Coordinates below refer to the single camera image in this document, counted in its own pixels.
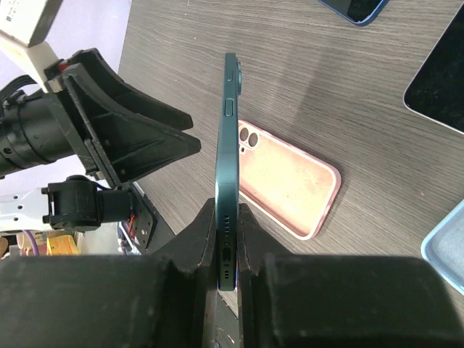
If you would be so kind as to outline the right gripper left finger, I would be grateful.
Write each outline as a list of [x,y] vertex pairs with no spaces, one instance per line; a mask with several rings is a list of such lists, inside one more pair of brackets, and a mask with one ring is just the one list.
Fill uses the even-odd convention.
[[215,201],[151,255],[1,262],[3,347],[213,347]]

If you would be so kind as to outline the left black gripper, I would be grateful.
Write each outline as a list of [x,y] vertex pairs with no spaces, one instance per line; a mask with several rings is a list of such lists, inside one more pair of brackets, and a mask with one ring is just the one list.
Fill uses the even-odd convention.
[[46,68],[46,85],[20,75],[1,88],[1,176],[77,155],[86,174],[113,186],[198,153],[191,116],[126,83],[98,49]]

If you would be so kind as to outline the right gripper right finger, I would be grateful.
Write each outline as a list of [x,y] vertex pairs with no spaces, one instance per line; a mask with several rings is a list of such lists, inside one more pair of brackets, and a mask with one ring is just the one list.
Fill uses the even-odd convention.
[[242,204],[242,347],[461,347],[438,273],[416,257],[293,254]]

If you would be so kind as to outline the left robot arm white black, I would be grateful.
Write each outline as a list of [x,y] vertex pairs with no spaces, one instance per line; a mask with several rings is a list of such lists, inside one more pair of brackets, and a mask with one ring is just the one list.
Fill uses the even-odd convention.
[[94,231],[127,222],[138,250],[149,246],[158,219],[134,183],[196,154],[191,116],[133,88],[97,49],[78,51],[45,70],[46,87],[21,75],[1,90],[1,174],[76,155],[84,175],[1,198],[1,230]]

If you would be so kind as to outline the pink phone case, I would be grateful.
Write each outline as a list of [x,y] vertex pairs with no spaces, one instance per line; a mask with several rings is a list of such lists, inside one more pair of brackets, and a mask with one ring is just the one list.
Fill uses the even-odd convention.
[[341,187],[339,171],[239,121],[239,193],[299,240],[315,237]]

